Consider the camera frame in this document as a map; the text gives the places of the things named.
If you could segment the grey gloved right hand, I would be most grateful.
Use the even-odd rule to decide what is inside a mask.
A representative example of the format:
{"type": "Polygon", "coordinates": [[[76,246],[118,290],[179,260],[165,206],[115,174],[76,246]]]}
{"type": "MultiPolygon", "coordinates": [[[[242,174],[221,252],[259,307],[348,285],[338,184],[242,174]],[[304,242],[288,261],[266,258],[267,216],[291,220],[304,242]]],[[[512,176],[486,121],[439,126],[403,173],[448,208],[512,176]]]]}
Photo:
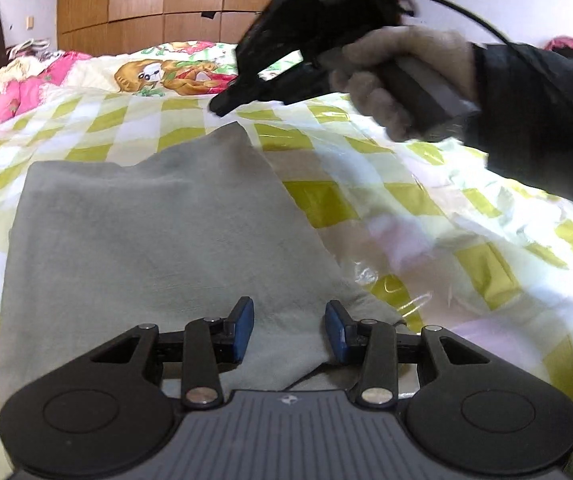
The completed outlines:
{"type": "Polygon", "coordinates": [[[478,112],[473,45],[458,32],[373,30],[341,48],[329,84],[395,142],[440,136],[478,112]]]}

